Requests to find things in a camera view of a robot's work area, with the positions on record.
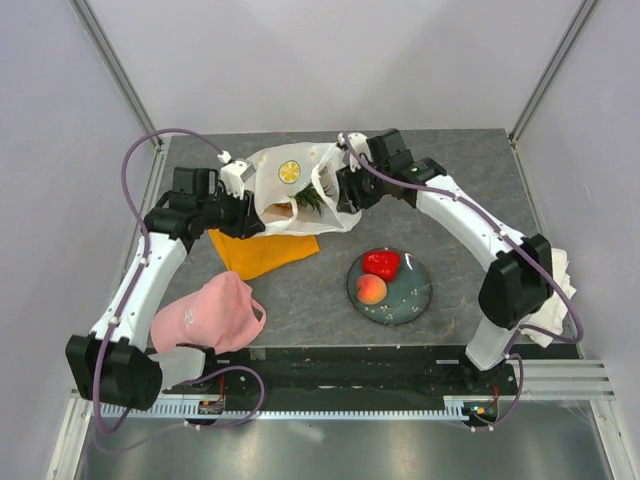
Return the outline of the fake peach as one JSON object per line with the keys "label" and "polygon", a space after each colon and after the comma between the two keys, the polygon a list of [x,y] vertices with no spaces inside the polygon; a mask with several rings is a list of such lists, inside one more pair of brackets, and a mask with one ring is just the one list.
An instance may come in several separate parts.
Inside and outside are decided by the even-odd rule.
{"label": "fake peach", "polygon": [[375,305],[387,296],[387,284],[377,275],[363,274],[356,281],[356,297],[365,305]]}

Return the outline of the fake red bell pepper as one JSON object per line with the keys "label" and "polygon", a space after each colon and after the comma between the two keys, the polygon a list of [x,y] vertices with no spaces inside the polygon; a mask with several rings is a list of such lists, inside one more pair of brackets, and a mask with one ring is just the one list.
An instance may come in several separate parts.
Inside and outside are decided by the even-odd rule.
{"label": "fake red bell pepper", "polygon": [[366,274],[375,275],[384,282],[393,282],[396,278],[401,263],[398,253],[391,250],[369,251],[362,259],[362,271]]}

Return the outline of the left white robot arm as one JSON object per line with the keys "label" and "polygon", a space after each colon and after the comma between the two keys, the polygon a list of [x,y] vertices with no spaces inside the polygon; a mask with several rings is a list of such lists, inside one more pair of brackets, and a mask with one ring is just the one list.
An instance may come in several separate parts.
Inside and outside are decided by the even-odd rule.
{"label": "left white robot arm", "polygon": [[177,385],[211,392],[220,371],[205,360],[206,350],[237,351],[262,332],[266,311],[232,271],[159,306],[195,241],[247,218],[251,193],[233,197],[223,181],[214,169],[175,169],[171,189],[140,219],[136,254],[106,312],[89,334],[70,337],[65,354],[73,378],[94,408],[147,410]]}

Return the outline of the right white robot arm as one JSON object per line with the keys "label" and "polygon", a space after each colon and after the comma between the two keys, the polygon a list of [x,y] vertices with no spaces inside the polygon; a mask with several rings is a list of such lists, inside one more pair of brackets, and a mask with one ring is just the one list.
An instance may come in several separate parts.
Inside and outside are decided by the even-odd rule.
{"label": "right white robot arm", "polygon": [[506,358],[517,327],[552,295],[549,241],[496,219],[435,160],[415,159],[396,129],[371,138],[341,132],[336,146],[344,163],[336,173],[339,212],[356,214],[391,195],[443,226],[484,270],[478,294],[482,319],[457,371],[465,391],[483,392],[493,383],[493,370]]}

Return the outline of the white plastic bag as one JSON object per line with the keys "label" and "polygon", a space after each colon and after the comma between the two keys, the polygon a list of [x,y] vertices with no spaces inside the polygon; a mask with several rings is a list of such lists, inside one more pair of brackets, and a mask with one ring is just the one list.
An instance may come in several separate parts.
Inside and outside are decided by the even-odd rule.
{"label": "white plastic bag", "polygon": [[337,172],[344,152],[330,143],[293,143],[248,157],[255,173],[246,183],[264,224],[263,236],[346,233],[362,214],[338,210]]}

